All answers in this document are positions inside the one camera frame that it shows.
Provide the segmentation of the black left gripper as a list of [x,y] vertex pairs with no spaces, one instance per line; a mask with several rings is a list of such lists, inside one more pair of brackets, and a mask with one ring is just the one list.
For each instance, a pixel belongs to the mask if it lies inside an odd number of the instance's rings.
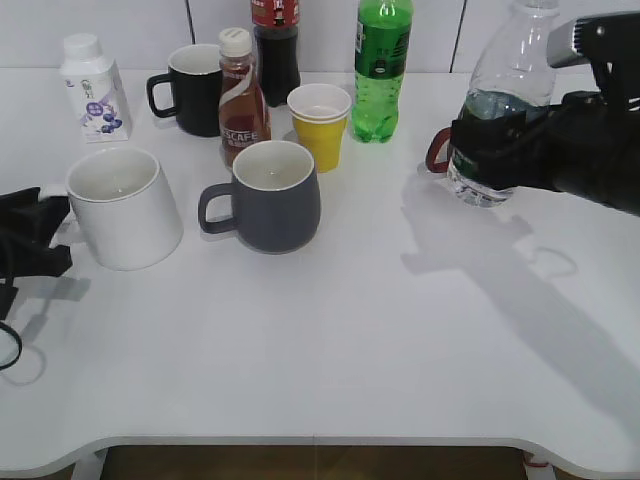
[[66,196],[41,199],[40,187],[1,196],[1,278],[60,277],[73,265],[69,246],[52,247],[70,213]]

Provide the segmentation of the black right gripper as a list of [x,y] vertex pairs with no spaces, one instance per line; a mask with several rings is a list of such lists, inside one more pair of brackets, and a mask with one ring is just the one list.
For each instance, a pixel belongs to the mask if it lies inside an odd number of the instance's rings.
[[565,193],[639,191],[639,61],[593,64],[599,93],[571,92],[523,155],[526,113],[451,124],[450,166],[496,191],[526,186]]

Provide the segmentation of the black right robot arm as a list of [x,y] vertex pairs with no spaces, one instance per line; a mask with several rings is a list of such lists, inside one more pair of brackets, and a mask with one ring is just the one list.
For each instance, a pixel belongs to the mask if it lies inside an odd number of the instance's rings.
[[595,91],[533,106],[502,92],[475,101],[451,124],[451,164],[495,191],[527,187],[568,193],[639,213],[639,70],[591,64]]

